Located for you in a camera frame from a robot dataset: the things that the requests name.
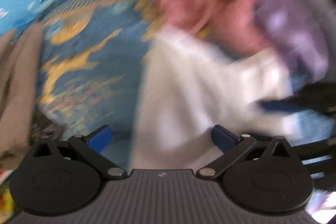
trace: gray gripper base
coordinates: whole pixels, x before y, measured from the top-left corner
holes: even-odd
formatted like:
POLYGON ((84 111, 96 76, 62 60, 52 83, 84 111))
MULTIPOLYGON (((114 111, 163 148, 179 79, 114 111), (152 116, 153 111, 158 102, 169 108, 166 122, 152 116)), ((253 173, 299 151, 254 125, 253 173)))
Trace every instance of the gray gripper base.
POLYGON ((8 224, 317 224, 304 211, 271 217, 231 202, 216 182, 191 170, 133 170, 110 181, 86 207, 63 216, 19 213, 8 224))

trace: purple cloth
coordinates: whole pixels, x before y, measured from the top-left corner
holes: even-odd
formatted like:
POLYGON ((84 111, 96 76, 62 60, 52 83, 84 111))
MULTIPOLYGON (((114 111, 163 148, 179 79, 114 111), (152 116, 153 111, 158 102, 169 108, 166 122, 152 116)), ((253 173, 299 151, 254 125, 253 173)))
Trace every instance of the purple cloth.
POLYGON ((320 26, 300 0, 257 0, 255 21, 292 71, 313 82, 328 69, 328 50, 320 26))

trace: beige fabric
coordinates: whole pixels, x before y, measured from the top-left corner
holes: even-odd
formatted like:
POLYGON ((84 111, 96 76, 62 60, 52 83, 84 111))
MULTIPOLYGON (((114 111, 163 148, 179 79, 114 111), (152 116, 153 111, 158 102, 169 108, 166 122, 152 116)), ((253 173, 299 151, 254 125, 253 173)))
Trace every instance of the beige fabric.
POLYGON ((11 44, 0 37, 0 169, 14 169, 28 151, 43 27, 33 24, 11 44))

